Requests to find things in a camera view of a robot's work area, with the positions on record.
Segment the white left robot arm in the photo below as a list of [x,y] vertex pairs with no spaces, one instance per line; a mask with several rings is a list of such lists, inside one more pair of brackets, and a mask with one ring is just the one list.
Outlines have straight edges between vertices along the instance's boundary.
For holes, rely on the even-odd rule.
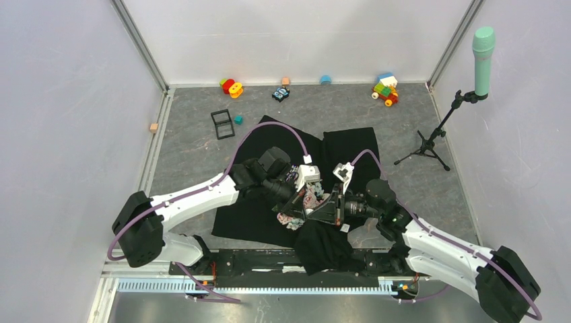
[[178,262],[195,274],[206,273],[211,255],[198,236],[174,234],[173,227],[206,211],[261,197],[282,213],[304,216],[302,198],[308,184],[321,179],[309,155],[300,166],[272,147],[259,158],[233,164],[221,174],[198,185],[170,194],[148,197],[133,193],[112,225],[122,258],[131,268],[155,260]]

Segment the black floral t-shirt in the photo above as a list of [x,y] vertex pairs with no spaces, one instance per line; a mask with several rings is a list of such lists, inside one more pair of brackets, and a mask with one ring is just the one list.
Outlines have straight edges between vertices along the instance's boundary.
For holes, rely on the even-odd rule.
[[[248,159],[261,157],[272,147],[286,152],[292,163],[302,162],[303,150],[298,140],[283,127],[276,125],[276,119],[264,115],[264,127],[248,136],[238,150],[235,162],[241,164]],[[319,139],[298,131],[315,165],[321,171],[321,184],[326,193],[338,183],[333,175],[339,163],[352,161],[361,151],[369,149],[379,154],[374,129],[371,127],[342,131],[329,131]],[[279,222],[273,211],[275,203],[265,197],[244,199],[235,204],[219,208],[216,212],[212,234],[221,238],[232,238],[262,242],[293,248],[308,275],[326,269],[349,269],[364,262],[353,258],[354,249],[347,234],[340,228],[318,221],[309,221],[299,229],[288,229]]]

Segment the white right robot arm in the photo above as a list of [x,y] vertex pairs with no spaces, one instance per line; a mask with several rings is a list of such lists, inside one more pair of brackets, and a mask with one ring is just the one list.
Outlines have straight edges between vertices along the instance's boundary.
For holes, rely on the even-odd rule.
[[472,297],[496,322],[539,317],[534,301],[541,288],[514,250],[492,250],[434,227],[405,208],[386,180],[370,180],[357,194],[337,184],[323,202],[302,206],[307,219],[336,226],[349,216],[376,218],[377,230],[393,242],[389,266],[394,273],[438,279]]

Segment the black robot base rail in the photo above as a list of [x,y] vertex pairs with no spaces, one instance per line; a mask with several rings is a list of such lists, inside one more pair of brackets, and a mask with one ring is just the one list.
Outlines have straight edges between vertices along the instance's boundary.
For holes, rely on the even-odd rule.
[[364,264],[308,275],[292,249],[220,249],[187,271],[200,281],[210,276],[212,287],[372,287],[380,277],[414,281],[426,276],[387,248],[355,249],[353,258]]

